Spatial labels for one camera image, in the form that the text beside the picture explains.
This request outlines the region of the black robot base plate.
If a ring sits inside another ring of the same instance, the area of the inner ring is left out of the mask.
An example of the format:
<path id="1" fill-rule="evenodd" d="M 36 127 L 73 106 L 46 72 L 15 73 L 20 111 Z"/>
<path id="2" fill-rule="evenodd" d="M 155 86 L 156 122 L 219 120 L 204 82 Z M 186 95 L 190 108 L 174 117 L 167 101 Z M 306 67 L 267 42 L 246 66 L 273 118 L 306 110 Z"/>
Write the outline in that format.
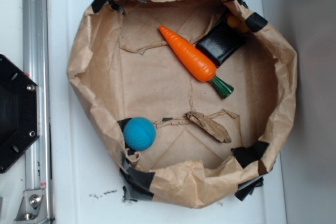
<path id="1" fill-rule="evenodd" d="M 1 55 L 1 173 L 6 173 L 39 137 L 38 85 Z"/>

